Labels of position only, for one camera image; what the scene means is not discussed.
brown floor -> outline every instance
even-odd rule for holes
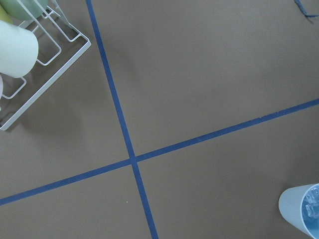
[[[129,158],[85,1],[58,2],[92,46],[0,132],[0,198]],[[136,156],[318,98],[319,19],[293,0],[92,3]],[[318,118],[312,107],[139,162],[159,238],[308,238],[278,199],[319,183]],[[151,234],[126,166],[0,206],[0,238]]]

white wire rack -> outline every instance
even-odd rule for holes
[[[41,4],[38,2],[38,0],[33,0],[37,6],[44,12],[41,17],[43,19],[48,19],[53,23],[53,25],[59,30],[59,32],[67,39],[67,41],[71,44],[79,37],[82,37],[85,39],[86,43],[57,71],[55,74],[48,79],[43,86],[32,96],[30,97],[3,125],[0,125],[0,130],[7,130],[90,46],[91,42],[90,40],[81,33],[78,29],[76,29],[65,17],[62,9],[56,2],[56,0],[50,0],[54,6],[54,9],[47,6],[46,9],[44,9]],[[56,46],[57,52],[47,61],[42,62],[39,59],[37,59],[37,62],[42,65],[43,67],[48,66],[50,63],[52,63],[58,55],[62,53],[61,46],[57,43],[57,41],[54,40],[54,38],[48,33],[48,31],[43,27],[43,25],[39,22],[37,18],[35,18],[31,12],[28,10],[28,8],[23,4],[21,0],[17,0],[17,2],[22,6],[22,8],[30,15],[32,20],[24,21],[22,22],[19,27],[27,28],[31,24],[36,23],[36,27],[32,30],[32,32],[36,32],[37,30],[42,30],[47,37],[50,39],[50,41]],[[57,16],[60,20],[66,24],[70,29],[73,29],[77,35],[70,39],[67,34],[62,30],[62,28],[57,24],[57,22],[52,18],[52,15]],[[23,81],[23,84],[11,95],[6,96],[2,95],[3,98],[6,100],[11,100],[14,98],[21,89],[27,84],[27,80],[25,78],[18,78],[16,80]]]

light blue cup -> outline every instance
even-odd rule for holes
[[[311,184],[289,188],[282,193],[279,199],[279,210],[283,218],[314,239],[319,239],[319,225],[309,227],[303,218],[302,207],[306,194],[318,186],[319,184]]]

plastic cup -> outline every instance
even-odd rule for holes
[[[305,185],[287,189],[279,199],[279,210],[284,219],[300,231],[319,239],[319,227],[306,226],[302,215],[302,205],[307,192],[319,184]]]
[[[46,9],[48,5],[48,0],[37,0],[40,5]],[[33,0],[21,0],[21,2],[26,6],[26,8],[31,12],[31,14],[37,18],[43,11]],[[6,12],[19,20],[31,20],[30,15],[23,9],[23,7],[18,3],[17,0],[0,0],[1,5],[6,10]]]
[[[0,20],[0,73],[20,78],[33,68],[39,45],[26,29]]]
[[[0,20],[8,22],[8,23],[12,23],[11,18],[9,17],[9,15],[4,10],[1,4],[0,4]]]

